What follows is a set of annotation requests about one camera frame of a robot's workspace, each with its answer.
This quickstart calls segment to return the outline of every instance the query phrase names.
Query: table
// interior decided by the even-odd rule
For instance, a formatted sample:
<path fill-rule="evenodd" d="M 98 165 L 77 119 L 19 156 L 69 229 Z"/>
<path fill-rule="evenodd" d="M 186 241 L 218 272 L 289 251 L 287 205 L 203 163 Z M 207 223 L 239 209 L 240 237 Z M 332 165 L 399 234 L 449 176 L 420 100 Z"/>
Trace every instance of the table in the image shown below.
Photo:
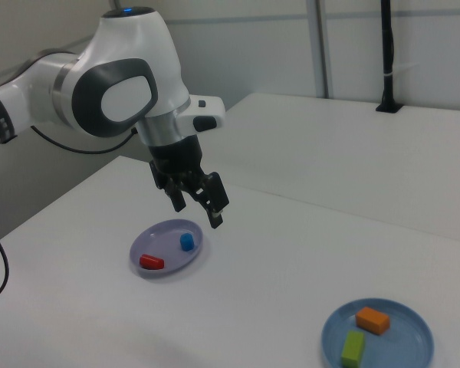
<path fill-rule="evenodd" d="M 192 201 L 176 214 L 147 163 L 119 157 L 4 237 L 0 367 L 322 367 L 325 320 L 362 297 L 413 308 L 432 367 L 460 367 L 460 241 L 226 189 L 214 230 Z M 202 227 L 202 253 L 141 278 L 131 243 L 174 218 Z"/>
<path fill-rule="evenodd" d="M 460 240 L 460 111 L 252 94 L 200 136 L 224 181 Z"/>

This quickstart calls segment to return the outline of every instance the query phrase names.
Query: green block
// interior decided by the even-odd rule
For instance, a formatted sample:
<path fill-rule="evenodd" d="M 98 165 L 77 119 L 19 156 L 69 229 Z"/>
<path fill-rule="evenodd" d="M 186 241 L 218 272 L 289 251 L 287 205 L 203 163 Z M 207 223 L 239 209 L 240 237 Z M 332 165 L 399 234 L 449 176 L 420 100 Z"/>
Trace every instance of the green block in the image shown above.
<path fill-rule="evenodd" d="M 359 331 L 347 333 L 340 362 L 345 368 L 360 368 L 361 357 L 365 350 L 365 335 Z"/>

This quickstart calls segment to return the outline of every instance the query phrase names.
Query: blue block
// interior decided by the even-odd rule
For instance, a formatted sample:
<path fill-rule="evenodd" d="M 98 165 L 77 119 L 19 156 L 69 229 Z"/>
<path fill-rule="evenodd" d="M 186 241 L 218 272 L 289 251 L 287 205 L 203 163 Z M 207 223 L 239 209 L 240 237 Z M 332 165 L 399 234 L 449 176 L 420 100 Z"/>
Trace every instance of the blue block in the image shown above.
<path fill-rule="evenodd" d="M 194 249 L 194 239 L 188 232 L 181 235 L 181 247 L 183 251 L 191 251 Z"/>

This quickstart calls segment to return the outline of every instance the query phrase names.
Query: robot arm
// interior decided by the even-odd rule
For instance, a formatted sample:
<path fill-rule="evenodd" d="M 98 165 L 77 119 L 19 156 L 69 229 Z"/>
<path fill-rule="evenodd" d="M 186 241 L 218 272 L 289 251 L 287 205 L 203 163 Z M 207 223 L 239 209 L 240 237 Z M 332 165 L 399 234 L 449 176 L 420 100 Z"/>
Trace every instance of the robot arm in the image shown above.
<path fill-rule="evenodd" d="M 181 191 L 190 194 L 213 228 L 228 198 L 218 173 L 202 171 L 196 134 L 224 117 L 220 98 L 189 95 L 169 30 L 151 8 L 109 11 L 82 54 L 46 51 L 0 86 L 2 143 L 38 121 L 101 137 L 136 124 L 157 187 L 177 212 L 186 206 Z"/>

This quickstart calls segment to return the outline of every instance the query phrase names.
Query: white wall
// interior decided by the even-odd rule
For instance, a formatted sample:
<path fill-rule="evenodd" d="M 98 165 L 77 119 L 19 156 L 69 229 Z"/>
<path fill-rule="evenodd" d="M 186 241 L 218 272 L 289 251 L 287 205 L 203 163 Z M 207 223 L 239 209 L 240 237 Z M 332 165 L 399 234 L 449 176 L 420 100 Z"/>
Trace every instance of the white wall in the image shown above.
<path fill-rule="evenodd" d="M 0 80 L 45 48 L 92 35 L 107 0 L 0 0 Z"/>
<path fill-rule="evenodd" d="M 380 101 L 380 1 L 324 0 L 331 97 Z M 394 94 L 408 105 L 460 110 L 460 0 L 392 0 Z"/>
<path fill-rule="evenodd" d="M 123 1 L 166 20 L 192 94 L 227 108 L 253 92 L 315 96 L 306 0 Z"/>
<path fill-rule="evenodd" d="M 193 94 L 219 95 L 227 108 L 252 92 L 315 95 L 306 0 L 121 0 L 121 5 L 152 6 L 162 14 Z M 109 9 L 108 0 L 0 0 L 0 82 L 42 49 L 82 51 Z M 123 139 L 81 136 L 61 126 L 41 129 L 84 150 Z M 138 137 L 106 156 L 69 153 L 31 131 L 0 146 L 0 237 L 118 154 L 150 159 Z"/>

